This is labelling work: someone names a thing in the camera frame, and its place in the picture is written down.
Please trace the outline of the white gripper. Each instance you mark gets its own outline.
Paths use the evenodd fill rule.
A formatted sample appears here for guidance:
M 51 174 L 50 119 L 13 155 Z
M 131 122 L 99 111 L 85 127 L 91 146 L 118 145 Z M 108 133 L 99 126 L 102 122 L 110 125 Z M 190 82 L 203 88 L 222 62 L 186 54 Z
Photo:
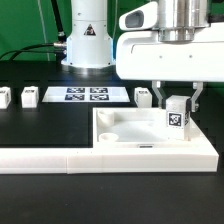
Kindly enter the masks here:
M 194 82 L 191 111 L 203 82 L 224 82 L 224 12 L 207 1 L 151 1 L 119 18 L 116 72 L 126 80 L 153 80 L 158 107 L 165 108 L 161 81 Z

